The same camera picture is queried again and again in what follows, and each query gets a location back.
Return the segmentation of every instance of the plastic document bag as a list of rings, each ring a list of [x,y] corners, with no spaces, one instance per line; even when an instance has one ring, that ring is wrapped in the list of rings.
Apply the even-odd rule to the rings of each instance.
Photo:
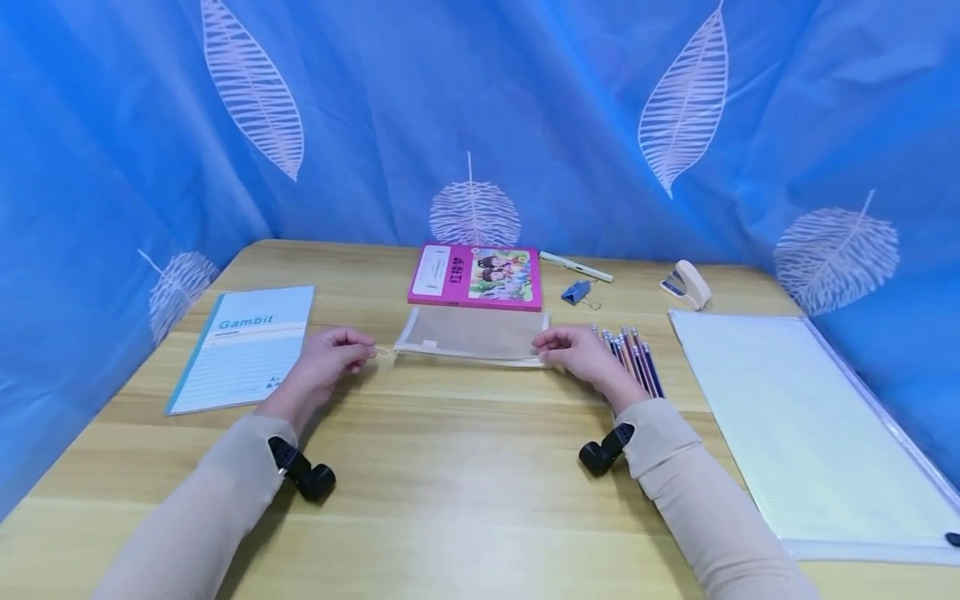
[[[508,367],[542,367],[532,342],[550,326],[547,313],[417,306],[396,344],[398,352],[433,354]]]
[[[671,311],[760,512],[797,560],[960,565],[960,498],[815,327]]]

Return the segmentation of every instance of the blue fabric backdrop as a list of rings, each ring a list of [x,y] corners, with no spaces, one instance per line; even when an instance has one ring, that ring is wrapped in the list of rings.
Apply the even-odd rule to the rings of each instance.
[[[759,266],[960,484],[958,23],[942,0],[3,4],[0,516],[265,237]]]

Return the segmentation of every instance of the human hand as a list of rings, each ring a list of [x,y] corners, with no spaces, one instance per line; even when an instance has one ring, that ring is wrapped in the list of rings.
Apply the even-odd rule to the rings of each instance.
[[[349,327],[324,329],[311,335],[300,358],[280,387],[256,409],[256,414],[286,420],[299,437],[311,415],[329,400],[345,372],[357,373],[376,356],[374,340]]]
[[[534,338],[533,346],[544,365],[562,368],[592,385],[618,415],[631,404],[650,399],[610,348],[586,327],[551,327]]]
[[[345,372],[358,373],[367,361],[376,356],[374,339],[350,327],[317,331],[303,345],[300,358],[287,374],[284,383],[305,394],[333,391]]]

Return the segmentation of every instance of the black wrist strap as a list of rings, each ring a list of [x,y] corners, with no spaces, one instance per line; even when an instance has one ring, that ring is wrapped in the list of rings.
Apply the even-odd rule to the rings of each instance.
[[[610,470],[613,462],[623,453],[623,446],[629,444],[633,436],[634,427],[629,423],[620,423],[600,444],[588,442],[580,448],[580,462],[594,477],[599,477]]]
[[[333,469],[327,465],[311,467],[310,461],[303,456],[303,453],[283,438],[273,436],[268,444],[270,451],[274,453],[276,467],[283,472],[284,477],[297,486],[300,495],[305,499],[318,502],[327,497],[337,485],[337,477],[333,474]]]

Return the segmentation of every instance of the beige sleeve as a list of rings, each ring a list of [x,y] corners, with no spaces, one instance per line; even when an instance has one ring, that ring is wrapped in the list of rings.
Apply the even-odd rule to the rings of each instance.
[[[750,497],[663,398],[635,404],[630,474],[657,505],[708,600],[809,600],[820,594]]]
[[[284,420],[247,415],[150,513],[120,551],[94,600],[210,600],[240,540],[282,482],[267,441],[297,445]]]

